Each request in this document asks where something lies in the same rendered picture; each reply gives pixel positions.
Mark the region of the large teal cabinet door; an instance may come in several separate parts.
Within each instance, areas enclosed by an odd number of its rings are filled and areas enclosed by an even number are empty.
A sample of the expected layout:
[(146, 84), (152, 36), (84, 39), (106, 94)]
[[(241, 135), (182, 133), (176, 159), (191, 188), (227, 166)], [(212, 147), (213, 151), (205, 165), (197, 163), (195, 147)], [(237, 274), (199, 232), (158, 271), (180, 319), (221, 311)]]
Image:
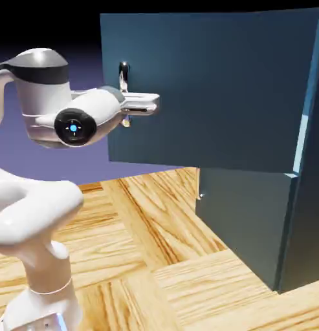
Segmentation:
[(319, 59), (319, 8), (102, 14), (104, 81), (160, 96), (108, 138), (115, 162), (296, 171)]

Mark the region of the long silver door handle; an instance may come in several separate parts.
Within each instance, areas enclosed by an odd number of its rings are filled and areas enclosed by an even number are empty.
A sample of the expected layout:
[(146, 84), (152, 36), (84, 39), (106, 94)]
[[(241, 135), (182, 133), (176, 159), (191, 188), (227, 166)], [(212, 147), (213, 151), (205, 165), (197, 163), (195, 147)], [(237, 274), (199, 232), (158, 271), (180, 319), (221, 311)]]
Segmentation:
[[(128, 73), (129, 73), (129, 64), (126, 61), (122, 61), (119, 64), (119, 86), (121, 92), (128, 91)], [(128, 115), (122, 120), (122, 126), (130, 127), (131, 120)]]

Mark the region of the small teal cabinet door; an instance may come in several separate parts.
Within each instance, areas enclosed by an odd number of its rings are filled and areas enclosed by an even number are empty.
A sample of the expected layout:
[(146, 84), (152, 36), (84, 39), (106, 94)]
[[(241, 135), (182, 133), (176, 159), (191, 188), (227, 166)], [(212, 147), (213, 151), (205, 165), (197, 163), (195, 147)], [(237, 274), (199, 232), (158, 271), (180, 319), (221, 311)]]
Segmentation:
[(278, 290), (298, 175), (202, 168), (196, 214), (271, 290)]

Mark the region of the teal blue cabinet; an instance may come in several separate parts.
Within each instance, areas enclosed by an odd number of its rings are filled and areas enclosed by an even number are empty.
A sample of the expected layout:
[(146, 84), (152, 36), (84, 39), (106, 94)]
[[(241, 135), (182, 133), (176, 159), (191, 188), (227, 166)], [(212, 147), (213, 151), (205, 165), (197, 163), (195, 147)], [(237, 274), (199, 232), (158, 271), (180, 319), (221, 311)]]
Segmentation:
[(298, 181), (287, 223), (278, 293), (319, 281), (319, 18), (290, 173), (298, 175)]

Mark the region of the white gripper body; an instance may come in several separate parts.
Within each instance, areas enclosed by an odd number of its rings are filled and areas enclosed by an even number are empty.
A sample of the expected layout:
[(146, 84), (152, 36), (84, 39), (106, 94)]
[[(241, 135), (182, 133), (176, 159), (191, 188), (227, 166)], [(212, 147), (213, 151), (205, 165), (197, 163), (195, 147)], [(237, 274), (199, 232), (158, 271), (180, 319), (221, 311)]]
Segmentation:
[(149, 116), (158, 111), (160, 95), (154, 93), (123, 92), (122, 112), (132, 116)]

